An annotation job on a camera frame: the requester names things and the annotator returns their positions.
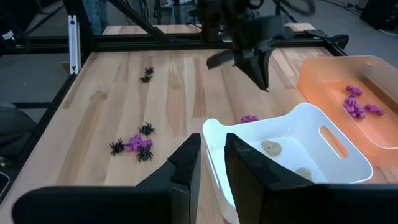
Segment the purple block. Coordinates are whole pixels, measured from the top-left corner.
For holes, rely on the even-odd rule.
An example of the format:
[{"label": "purple block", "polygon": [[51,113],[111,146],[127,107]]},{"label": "purple block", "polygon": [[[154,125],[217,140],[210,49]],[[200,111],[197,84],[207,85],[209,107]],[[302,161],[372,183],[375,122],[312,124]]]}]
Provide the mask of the purple block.
[{"label": "purple block", "polygon": [[356,114],[356,117],[357,118],[359,118],[359,119],[364,119],[365,118],[365,113],[358,113],[358,114]]},{"label": "purple block", "polygon": [[365,110],[362,105],[360,105],[359,103],[356,103],[354,106],[354,111],[356,114],[360,114],[360,113],[363,113]]},{"label": "purple block", "polygon": [[129,143],[127,144],[127,151],[135,151],[137,152],[142,144],[142,138],[139,134],[135,134],[130,138]]},{"label": "purple block", "polygon": [[352,95],[361,96],[362,93],[363,93],[363,92],[362,92],[359,88],[354,87],[354,88],[351,89],[351,94],[352,94]]},{"label": "purple block", "polygon": [[372,104],[370,104],[370,103],[366,103],[366,105],[365,105],[365,109],[366,110],[370,110],[371,108],[374,108],[375,106],[374,105],[372,105]]},{"label": "purple block", "polygon": [[150,149],[153,145],[154,145],[154,143],[152,142],[151,139],[146,139],[146,140],[143,140],[143,141],[141,142],[140,148],[145,148],[145,147],[147,147],[147,148]]},{"label": "purple block", "polygon": [[348,113],[352,118],[356,118],[356,113],[352,112],[352,113]]},{"label": "purple block", "polygon": [[379,110],[379,108],[377,108],[377,107],[374,106],[374,107],[372,107],[372,108],[369,109],[369,112],[372,113],[372,114],[377,114],[377,111],[378,111],[378,110]]},{"label": "purple block", "polygon": [[347,103],[343,104],[343,108],[349,113],[354,113],[354,108],[352,106],[348,105]]},{"label": "purple block", "polygon": [[356,91],[355,95],[356,95],[356,96],[361,96],[362,93],[363,93],[363,92],[362,92],[360,89],[358,89],[358,90]]},{"label": "purple block", "polygon": [[382,116],[382,115],[384,115],[386,112],[384,112],[384,110],[382,110],[382,109],[378,109],[378,110],[376,111],[376,113],[377,113],[377,115]]},{"label": "purple block", "polygon": [[347,85],[346,90],[351,91],[354,87],[352,85]]},{"label": "purple block", "polygon": [[253,122],[253,121],[258,121],[259,118],[257,116],[254,115],[245,115],[241,118],[241,123],[248,123],[248,122]]},{"label": "purple block", "polygon": [[348,106],[355,106],[355,104],[356,104],[355,96],[354,96],[354,95],[350,95],[350,96],[346,99],[346,104],[347,104]]}]

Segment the beige cookie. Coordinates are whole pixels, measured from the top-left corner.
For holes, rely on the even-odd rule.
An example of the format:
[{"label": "beige cookie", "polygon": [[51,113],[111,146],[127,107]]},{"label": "beige cookie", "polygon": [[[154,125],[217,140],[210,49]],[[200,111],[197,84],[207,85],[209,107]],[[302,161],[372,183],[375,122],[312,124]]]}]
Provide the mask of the beige cookie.
[{"label": "beige cookie", "polygon": [[261,145],[270,156],[278,156],[282,152],[282,146],[277,142],[265,140]]},{"label": "beige cookie", "polygon": [[296,171],[296,174],[298,174],[298,175],[300,175],[300,176],[302,176],[302,177],[304,177],[304,178],[306,178],[307,180],[312,180],[312,178],[311,178],[311,171],[309,170],[309,169],[307,169],[307,168],[299,168],[297,171]]}]

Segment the black toy spider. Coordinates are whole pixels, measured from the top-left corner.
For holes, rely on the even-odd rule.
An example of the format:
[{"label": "black toy spider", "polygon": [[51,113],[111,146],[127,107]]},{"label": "black toy spider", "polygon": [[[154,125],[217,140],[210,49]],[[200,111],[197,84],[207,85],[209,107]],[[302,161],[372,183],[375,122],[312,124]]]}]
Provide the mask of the black toy spider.
[{"label": "black toy spider", "polygon": [[148,159],[150,161],[152,160],[153,154],[149,150],[150,150],[150,147],[144,147],[139,151],[139,153],[137,155],[138,162],[141,162],[141,160],[143,160],[143,161],[147,161]]},{"label": "black toy spider", "polygon": [[145,75],[152,75],[153,73],[154,73],[153,67],[145,68]]},{"label": "black toy spider", "polygon": [[117,143],[109,144],[111,146],[112,152],[111,155],[114,156],[120,152],[124,151],[124,147],[126,146],[125,144],[122,143],[122,139],[119,138]]},{"label": "black toy spider", "polygon": [[142,128],[138,128],[139,132],[141,134],[145,134],[145,136],[150,135],[152,132],[155,132],[155,128],[152,128],[152,125],[148,122],[145,122],[146,125],[144,125]]},{"label": "black toy spider", "polygon": [[144,75],[143,77],[141,77],[140,80],[141,80],[142,82],[149,82],[149,81],[151,80],[151,78],[152,78],[152,75],[151,75],[151,74],[146,74],[146,73],[145,73],[145,75]]}]

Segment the person's leg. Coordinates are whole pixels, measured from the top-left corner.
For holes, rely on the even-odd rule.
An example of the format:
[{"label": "person's leg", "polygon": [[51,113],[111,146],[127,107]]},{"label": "person's leg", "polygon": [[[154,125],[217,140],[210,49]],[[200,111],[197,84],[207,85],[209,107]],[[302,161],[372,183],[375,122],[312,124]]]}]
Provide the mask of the person's leg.
[{"label": "person's leg", "polygon": [[102,34],[100,1],[101,0],[83,0],[83,5],[86,9],[87,17],[91,23],[91,29],[93,30],[94,35]]},{"label": "person's leg", "polygon": [[102,28],[102,33],[105,31],[106,27],[109,26],[108,24],[108,0],[100,0],[101,1],[101,14],[100,14],[100,19],[101,19],[101,28]]}]

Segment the wooden tabletop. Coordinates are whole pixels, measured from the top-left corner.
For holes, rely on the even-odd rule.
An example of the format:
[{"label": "wooden tabletop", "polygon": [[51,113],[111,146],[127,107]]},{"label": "wooden tabletop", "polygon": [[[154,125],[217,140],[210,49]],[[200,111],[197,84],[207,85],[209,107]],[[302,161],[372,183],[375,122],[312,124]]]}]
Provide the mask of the wooden tabletop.
[{"label": "wooden tabletop", "polygon": [[[313,29],[292,24],[295,30]],[[159,26],[164,32],[197,32],[190,25]],[[105,34],[144,33],[137,26],[112,26]],[[269,61],[266,93],[232,62],[208,70],[215,50],[92,53],[0,204],[0,223],[11,222],[13,203],[24,193],[48,185],[134,186],[158,169],[203,122],[216,118],[239,123],[245,114],[260,119],[288,113],[305,98],[297,88],[307,57],[330,55],[323,47],[276,49]],[[153,66],[151,82],[139,82]],[[111,155],[109,143],[128,141],[147,121],[156,128],[152,162],[136,153]],[[202,156],[205,156],[203,143]],[[197,223],[224,223],[205,158],[202,159]],[[371,182],[396,182],[387,169],[375,168]]]}]

